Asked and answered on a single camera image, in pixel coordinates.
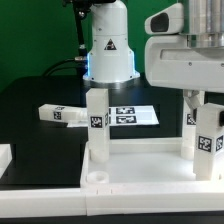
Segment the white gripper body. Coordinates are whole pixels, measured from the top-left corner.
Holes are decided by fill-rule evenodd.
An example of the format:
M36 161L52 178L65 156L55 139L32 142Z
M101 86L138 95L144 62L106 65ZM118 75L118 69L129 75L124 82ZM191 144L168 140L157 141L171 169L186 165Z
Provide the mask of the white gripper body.
M224 2L177 2L148 17L145 32L151 85L224 93Z

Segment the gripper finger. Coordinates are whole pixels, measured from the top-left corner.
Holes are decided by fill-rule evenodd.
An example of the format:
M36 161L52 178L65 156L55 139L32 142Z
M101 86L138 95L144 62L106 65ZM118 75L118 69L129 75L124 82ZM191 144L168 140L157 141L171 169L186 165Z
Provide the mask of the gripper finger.
M188 107L195 110L204 104L204 92L198 90L184 90L183 97Z

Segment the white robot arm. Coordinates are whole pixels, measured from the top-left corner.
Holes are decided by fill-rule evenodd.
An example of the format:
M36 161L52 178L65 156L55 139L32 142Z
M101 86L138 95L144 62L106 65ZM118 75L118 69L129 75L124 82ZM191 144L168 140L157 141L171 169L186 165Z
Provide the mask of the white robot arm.
M86 83L118 88L139 77L128 46L127 9L117 0L92 7L93 46ZM197 108L200 91L224 93L224 0L177 0L145 20L145 75L152 86L184 91Z

